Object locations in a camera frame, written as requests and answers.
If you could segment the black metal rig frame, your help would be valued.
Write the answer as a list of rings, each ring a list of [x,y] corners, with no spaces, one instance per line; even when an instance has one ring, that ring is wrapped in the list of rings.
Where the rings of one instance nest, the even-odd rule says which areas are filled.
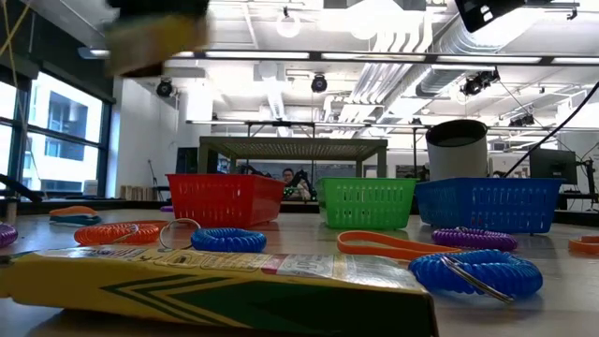
[[[251,121],[251,120],[217,120],[217,121],[192,121],[188,120],[189,125],[209,125],[209,126],[243,126],[246,130],[245,137],[261,137],[260,131],[264,127],[288,129],[297,128],[304,133],[303,138],[319,138],[317,131],[320,129],[330,129],[332,131],[364,131],[369,128],[382,130],[401,130],[413,138],[412,152],[417,152],[416,135],[424,134],[429,129],[427,125],[401,125],[401,124],[367,124],[367,123],[327,123],[327,122],[302,122],[302,121]]]

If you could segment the green plastic basket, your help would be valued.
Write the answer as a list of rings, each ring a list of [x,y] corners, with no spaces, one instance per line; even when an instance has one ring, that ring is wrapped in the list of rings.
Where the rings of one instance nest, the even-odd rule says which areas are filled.
[[[416,179],[323,178],[320,215],[334,229],[394,230],[407,226]]]

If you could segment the wooden boards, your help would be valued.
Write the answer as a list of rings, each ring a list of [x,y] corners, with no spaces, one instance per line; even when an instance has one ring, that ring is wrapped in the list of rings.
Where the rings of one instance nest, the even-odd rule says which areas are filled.
[[[131,201],[157,201],[157,194],[152,187],[121,185],[119,198]]]

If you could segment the person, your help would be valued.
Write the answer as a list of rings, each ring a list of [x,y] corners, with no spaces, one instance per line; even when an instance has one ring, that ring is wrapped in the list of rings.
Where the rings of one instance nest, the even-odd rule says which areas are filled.
[[[298,172],[294,172],[291,168],[285,168],[283,170],[283,180],[285,182],[285,199],[312,199],[312,190],[308,182],[307,173],[302,169]]]

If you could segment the orange spiral wristband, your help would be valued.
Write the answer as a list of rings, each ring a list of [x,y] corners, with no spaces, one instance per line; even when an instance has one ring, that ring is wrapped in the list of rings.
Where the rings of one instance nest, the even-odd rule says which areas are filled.
[[[154,224],[117,223],[79,228],[74,240],[80,245],[146,244],[158,240],[159,227]]]

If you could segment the black panel on stand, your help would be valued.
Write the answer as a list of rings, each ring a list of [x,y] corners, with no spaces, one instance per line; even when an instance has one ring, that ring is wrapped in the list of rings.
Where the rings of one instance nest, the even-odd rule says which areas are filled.
[[[175,172],[195,174],[198,167],[198,147],[180,147],[177,151]]]

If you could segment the grey cylindrical pen cup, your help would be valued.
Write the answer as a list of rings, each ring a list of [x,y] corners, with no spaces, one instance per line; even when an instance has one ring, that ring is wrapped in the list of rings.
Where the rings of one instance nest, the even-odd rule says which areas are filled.
[[[469,119],[444,122],[425,135],[430,180],[488,176],[488,128]]]

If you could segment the yellow green crayon box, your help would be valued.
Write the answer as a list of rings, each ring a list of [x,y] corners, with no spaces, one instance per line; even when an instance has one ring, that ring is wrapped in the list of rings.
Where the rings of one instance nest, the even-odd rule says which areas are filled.
[[[168,59],[201,50],[210,37],[210,19],[205,16],[169,13],[119,20],[105,33],[106,70],[124,78],[156,77]]]
[[[0,298],[327,337],[439,337],[431,294],[379,256],[53,249],[0,256]]]

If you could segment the blue plastic basket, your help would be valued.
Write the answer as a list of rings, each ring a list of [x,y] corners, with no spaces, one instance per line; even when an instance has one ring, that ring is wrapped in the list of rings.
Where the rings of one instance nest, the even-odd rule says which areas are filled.
[[[437,228],[503,233],[550,230],[562,182],[557,179],[452,178],[418,183],[421,220]]]

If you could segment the blue rubber band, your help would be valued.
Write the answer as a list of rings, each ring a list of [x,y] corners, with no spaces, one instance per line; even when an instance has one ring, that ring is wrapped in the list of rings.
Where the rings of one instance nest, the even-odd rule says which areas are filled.
[[[51,215],[50,221],[54,224],[69,224],[77,226],[94,226],[102,222],[99,215]]]

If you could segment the black crossbar with light strips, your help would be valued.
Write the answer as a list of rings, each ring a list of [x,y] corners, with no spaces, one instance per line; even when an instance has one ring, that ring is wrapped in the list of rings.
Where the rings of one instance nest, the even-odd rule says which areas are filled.
[[[599,66],[599,55],[452,54],[361,51],[182,51],[171,60],[396,63],[449,66]]]

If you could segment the round white pendant lamp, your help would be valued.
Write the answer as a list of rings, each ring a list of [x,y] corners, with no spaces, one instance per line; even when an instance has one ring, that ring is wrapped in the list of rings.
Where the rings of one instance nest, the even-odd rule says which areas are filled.
[[[277,18],[275,28],[281,37],[296,37],[301,29],[300,18],[297,14],[292,12],[289,7],[283,7]]]

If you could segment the large window dark frame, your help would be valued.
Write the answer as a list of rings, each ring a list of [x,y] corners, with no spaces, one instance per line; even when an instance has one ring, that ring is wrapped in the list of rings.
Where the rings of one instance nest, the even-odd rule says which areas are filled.
[[[0,175],[42,197],[75,197],[85,180],[102,191],[110,106],[39,73],[11,84],[0,75]]]

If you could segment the black computer monitor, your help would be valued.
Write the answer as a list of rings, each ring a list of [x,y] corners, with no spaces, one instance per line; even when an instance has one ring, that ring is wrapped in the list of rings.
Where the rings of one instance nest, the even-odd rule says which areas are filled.
[[[530,169],[532,178],[577,184],[577,159],[572,151],[536,149],[530,154]]]

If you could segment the red plastic basket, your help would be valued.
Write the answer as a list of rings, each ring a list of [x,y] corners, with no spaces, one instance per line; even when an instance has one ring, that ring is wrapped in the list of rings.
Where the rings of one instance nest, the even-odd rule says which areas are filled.
[[[202,227],[248,228],[276,219],[285,184],[242,174],[169,174],[174,215]]]

